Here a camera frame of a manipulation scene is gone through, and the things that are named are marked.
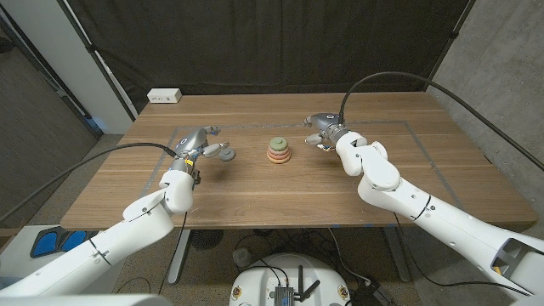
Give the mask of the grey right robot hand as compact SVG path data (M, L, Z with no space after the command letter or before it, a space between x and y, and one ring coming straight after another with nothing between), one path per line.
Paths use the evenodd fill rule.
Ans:
M309 135L305 139L307 145L329 145L335 147L338 140L349 132L349 129L340 122L339 115L319 113L304 119L303 125L318 129L318 133Z

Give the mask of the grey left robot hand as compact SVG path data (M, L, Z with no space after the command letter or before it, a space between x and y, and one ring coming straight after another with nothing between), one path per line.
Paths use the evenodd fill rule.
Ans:
M220 127L217 126L201 127L182 138L174 149L176 156L169 169L192 173L200 156L214 157L221 150L229 148L229 142L216 144L207 142L208 135L217 136L220 131Z

